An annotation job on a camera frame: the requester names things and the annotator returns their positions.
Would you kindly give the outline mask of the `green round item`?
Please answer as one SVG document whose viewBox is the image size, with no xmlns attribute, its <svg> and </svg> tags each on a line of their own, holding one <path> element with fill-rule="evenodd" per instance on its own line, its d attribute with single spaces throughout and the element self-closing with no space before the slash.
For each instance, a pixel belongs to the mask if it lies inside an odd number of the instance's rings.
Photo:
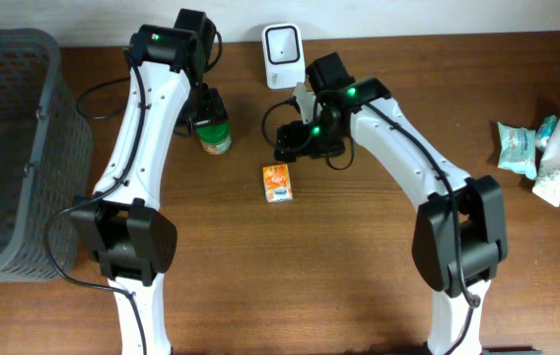
<svg viewBox="0 0 560 355">
<path fill-rule="evenodd" d="M 221 155 L 231 147 L 232 138 L 228 122 L 198 128 L 196 133 L 201 146 L 208 154 Z"/>
</svg>

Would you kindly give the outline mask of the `orange tissue pack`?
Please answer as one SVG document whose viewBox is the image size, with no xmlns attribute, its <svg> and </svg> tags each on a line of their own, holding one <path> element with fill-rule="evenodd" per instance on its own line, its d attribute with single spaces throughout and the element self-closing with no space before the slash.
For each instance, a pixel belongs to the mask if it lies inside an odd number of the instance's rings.
<svg viewBox="0 0 560 355">
<path fill-rule="evenodd" d="M 265 198 L 268 202 L 284 202 L 293 199 L 292 185 L 287 164 L 262 168 Z"/>
</svg>

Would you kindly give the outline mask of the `teal wet wipes pack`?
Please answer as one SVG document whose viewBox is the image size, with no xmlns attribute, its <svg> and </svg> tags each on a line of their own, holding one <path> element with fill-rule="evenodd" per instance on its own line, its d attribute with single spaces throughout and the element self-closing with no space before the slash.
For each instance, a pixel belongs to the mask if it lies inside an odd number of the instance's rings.
<svg viewBox="0 0 560 355">
<path fill-rule="evenodd" d="M 501 143 L 498 168 L 535 180 L 535 131 L 497 123 Z"/>
</svg>

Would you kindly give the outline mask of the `small teal tissue pack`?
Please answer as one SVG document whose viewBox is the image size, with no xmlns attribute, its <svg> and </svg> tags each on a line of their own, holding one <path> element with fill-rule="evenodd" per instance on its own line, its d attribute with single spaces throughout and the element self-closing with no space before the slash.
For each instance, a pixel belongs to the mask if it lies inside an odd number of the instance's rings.
<svg viewBox="0 0 560 355">
<path fill-rule="evenodd" d="M 556 115 L 545 117 L 535 133 L 535 147 L 543 152 L 555 130 L 558 118 Z"/>
</svg>

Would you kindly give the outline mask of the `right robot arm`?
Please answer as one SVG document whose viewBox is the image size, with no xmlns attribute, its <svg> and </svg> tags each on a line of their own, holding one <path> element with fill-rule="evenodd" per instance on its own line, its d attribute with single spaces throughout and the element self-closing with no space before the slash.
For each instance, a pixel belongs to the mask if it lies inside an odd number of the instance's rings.
<svg viewBox="0 0 560 355">
<path fill-rule="evenodd" d="M 274 157 L 331 161 L 361 146 L 398 183 L 416 211 L 412 258 L 432 290 L 427 354 L 482 354 L 482 305 L 508 255 L 504 199 L 490 176 L 474 178 L 441 155 L 377 78 L 355 80 L 329 53 L 306 69 L 287 105 L 301 119 L 282 125 Z"/>
</svg>

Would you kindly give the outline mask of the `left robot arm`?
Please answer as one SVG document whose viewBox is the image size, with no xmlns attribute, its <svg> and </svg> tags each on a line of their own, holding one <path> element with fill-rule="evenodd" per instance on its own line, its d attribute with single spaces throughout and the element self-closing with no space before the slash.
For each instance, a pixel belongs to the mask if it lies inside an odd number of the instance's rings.
<svg viewBox="0 0 560 355">
<path fill-rule="evenodd" d="M 125 354 L 171 354 L 164 281 L 177 229 L 160 211 L 162 177 L 175 130 L 224 123 L 227 111 L 203 81 L 218 59 L 219 33 L 200 11 L 182 9 L 170 27 L 143 25 L 124 55 L 130 89 L 109 162 L 93 196 L 72 211 L 84 247 L 113 292 Z"/>
</svg>

